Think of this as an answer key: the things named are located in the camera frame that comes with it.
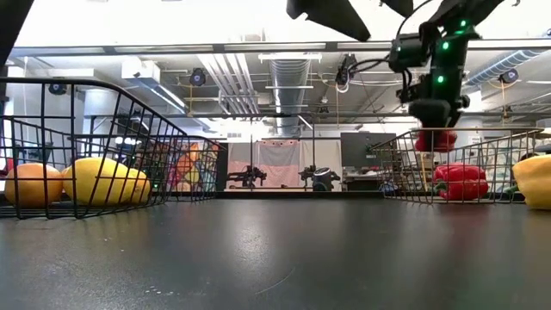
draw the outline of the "black wire basket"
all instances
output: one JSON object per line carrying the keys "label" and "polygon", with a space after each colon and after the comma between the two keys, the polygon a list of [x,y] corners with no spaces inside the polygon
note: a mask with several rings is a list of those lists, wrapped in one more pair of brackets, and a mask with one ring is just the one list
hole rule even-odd
{"label": "black wire basket", "polygon": [[[118,86],[16,77],[0,84],[20,85],[26,96],[23,110],[7,107],[10,99],[0,107],[0,217],[83,218],[216,196],[226,150],[187,135]],[[98,90],[108,97],[85,97]]]}
{"label": "black wire basket", "polygon": [[512,167],[535,155],[545,138],[541,132],[505,127],[403,133],[373,147],[381,161],[379,191],[385,198],[429,204],[522,202],[507,190],[516,185]]}

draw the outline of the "white curtain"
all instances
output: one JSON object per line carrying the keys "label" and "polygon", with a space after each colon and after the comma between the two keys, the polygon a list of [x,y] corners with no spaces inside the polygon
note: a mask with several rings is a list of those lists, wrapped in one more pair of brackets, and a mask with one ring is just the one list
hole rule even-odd
{"label": "white curtain", "polygon": [[[313,164],[313,146],[311,140],[300,142],[300,171]],[[340,140],[316,140],[316,167],[327,167],[343,177],[343,166],[341,161]],[[312,180],[308,180],[308,186],[312,186]],[[341,191],[341,183],[333,181],[333,191]]]}

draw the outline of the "bell pepper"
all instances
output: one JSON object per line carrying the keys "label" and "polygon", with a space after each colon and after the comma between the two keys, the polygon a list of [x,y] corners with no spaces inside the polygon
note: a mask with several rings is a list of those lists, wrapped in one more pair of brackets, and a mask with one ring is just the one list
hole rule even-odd
{"label": "bell pepper", "polygon": [[[432,148],[432,140],[434,139],[434,148]],[[457,133],[453,131],[421,131],[415,149],[420,152],[449,152],[455,148],[457,141]]]}
{"label": "bell pepper", "polygon": [[533,209],[551,209],[551,155],[527,158],[513,166],[513,175],[517,186],[508,189],[514,193],[519,190],[526,198],[526,204]]}
{"label": "bell pepper", "polygon": [[471,201],[488,193],[486,172],[470,164],[453,163],[437,166],[434,180],[438,194],[448,201]]}

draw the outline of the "black table surface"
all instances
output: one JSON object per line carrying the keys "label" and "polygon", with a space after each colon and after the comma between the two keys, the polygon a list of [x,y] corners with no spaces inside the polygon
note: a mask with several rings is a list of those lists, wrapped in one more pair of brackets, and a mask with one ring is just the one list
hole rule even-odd
{"label": "black table surface", "polygon": [[2,309],[551,309],[524,205],[218,200],[0,220]]}

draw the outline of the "red bell pepper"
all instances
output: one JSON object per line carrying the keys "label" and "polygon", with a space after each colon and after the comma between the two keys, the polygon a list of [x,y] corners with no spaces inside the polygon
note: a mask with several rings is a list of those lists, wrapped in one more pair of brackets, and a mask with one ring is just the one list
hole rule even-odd
{"label": "red bell pepper", "polygon": [[434,180],[438,194],[449,201],[471,201],[488,193],[486,172],[470,164],[453,163],[437,166]]}
{"label": "red bell pepper", "polygon": [[[431,150],[431,141],[435,140],[434,148]],[[453,131],[421,131],[417,141],[415,142],[415,149],[420,152],[449,152],[455,148],[455,142],[457,141],[457,133]]]}

